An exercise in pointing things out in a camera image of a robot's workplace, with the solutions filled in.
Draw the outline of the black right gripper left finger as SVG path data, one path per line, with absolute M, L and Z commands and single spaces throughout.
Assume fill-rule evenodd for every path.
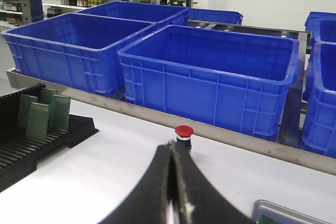
M 170 144 L 159 145 L 142 178 L 101 223 L 167 223 Z

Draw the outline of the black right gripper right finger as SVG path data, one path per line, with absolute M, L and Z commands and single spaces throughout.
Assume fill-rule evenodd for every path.
M 255 223 L 213 187 L 183 144 L 171 142 L 170 149 L 174 223 Z

